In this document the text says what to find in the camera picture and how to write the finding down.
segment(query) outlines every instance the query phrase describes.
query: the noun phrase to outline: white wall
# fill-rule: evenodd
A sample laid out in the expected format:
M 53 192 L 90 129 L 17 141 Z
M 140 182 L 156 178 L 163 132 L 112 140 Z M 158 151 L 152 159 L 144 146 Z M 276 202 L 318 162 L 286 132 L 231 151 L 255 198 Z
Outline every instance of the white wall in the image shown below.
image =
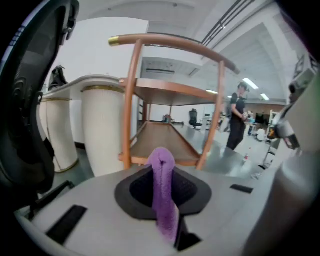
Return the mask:
M 189 111 L 196 109 L 198 112 L 197 122 L 202 120 L 205 114 L 210 114 L 212 118 L 212 113 L 215 111 L 214 104 L 201 104 L 201 105 L 187 105 L 187 106 L 173 106 L 171 110 L 171 118 L 175 122 L 184 122 L 185 125 L 189 126 Z M 152 105 L 151 106 L 151 121 L 162 121 L 163 116 L 170 113 L 170 106 L 165 105 Z
M 203 61 L 201 60 L 201 55 L 188 52 L 185 50 L 167 48 L 167 47 L 145 47 L 143 51 L 143 57 L 152 57 L 152 58 L 163 58 L 171 59 L 181 62 L 191 63 L 202 67 Z
M 144 70 L 141 73 L 141 77 L 178 83 L 182 85 L 196 87 L 202 90 L 210 89 L 210 86 L 208 85 L 208 82 L 205 79 L 189 77 L 188 75 L 184 74 L 149 73 Z
M 60 48 L 46 83 L 57 65 L 65 68 L 64 75 L 68 82 L 86 75 L 127 77 L 134 45 L 110 47 L 108 39 L 117 35 L 146 33 L 148 26 L 146 20 L 125 17 L 103 17 L 77 22 L 71 39 Z M 140 77 L 141 63 L 137 68 L 137 77 Z M 70 103 L 70 107 L 74 141 L 84 143 L 81 103 Z M 133 97 L 131 134 L 134 135 L 137 133 L 137 111 L 138 101 Z
M 205 79 L 189 77 L 184 74 L 162 74 L 162 73 L 148 73 L 142 72 L 142 78 L 158 79 L 167 82 L 174 82 L 187 86 L 196 87 L 202 90 L 209 89 L 209 85 Z M 189 125 L 189 111 L 196 109 L 198 112 L 197 121 L 202 120 L 204 114 L 212 114 L 215 110 L 214 104 L 201 104 L 201 105 L 187 105 L 187 106 L 173 106 L 171 110 L 171 117 L 176 122 L 184 122 L 185 125 Z M 170 113 L 170 106 L 164 105 L 152 105 L 150 120 L 161 121 L 165 114 Z

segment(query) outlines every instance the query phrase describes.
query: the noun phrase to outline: purple towel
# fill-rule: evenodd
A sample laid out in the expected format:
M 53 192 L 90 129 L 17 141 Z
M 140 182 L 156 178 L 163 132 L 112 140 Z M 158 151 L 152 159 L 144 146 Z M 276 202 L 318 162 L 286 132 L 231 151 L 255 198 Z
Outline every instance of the purple towel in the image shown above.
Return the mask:
M 175 159 L 164 147 L 156 148 L 147 164 L 153 169 L 153 203 L 156 223 L 161 233 L 169 241 L 175 241 L 178 231 L 179 211 L 172 200 L 171 186 Z

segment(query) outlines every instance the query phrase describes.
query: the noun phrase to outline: white cylindrical container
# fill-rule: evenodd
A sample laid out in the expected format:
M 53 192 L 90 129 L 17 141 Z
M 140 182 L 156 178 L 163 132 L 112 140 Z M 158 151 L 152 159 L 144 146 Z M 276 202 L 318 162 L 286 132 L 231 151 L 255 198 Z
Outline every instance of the white cylindrical container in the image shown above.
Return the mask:
M 111 85 L 83 89 L 82 122 L 86 152 L 96 177 L 122 171 L 123 90 Z
M 40 105 L 40 120 L 54 150 L 54 170 L 61 173 L 71 169 L 78 162 L 78 154 L 71 130 L 70 100 L 44 99 Z

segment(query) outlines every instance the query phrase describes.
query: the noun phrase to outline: gold end cap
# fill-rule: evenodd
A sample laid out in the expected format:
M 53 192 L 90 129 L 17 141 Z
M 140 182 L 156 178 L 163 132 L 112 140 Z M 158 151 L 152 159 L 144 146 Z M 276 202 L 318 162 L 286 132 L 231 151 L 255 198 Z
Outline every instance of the gold end cap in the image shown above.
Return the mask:
M 119 36 L 112 36 L 108 39 L 108 43 L 110 46 L 118 46 L 119 45 Z

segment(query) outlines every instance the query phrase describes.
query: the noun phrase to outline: black mesh chair back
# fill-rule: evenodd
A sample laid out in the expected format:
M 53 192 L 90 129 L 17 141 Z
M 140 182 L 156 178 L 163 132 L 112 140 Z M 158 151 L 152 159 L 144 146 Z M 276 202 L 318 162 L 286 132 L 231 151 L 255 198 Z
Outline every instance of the black mesh chair back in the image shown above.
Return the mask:
M 198 112 L 196 109 L 192 109 L 191 111 L 189 111 L 189 116 L 190 116 L 190 121 L 189 124 L 193 125 L 197 123 L 197 116 L 198 116 Z
M 42 87 L 76 24 L 75 0 L 44 1 L 16 32 L 0 74 L 0 182 L 18 209 L 45 193 L 54 180 L 54 150 L 37 117 Z

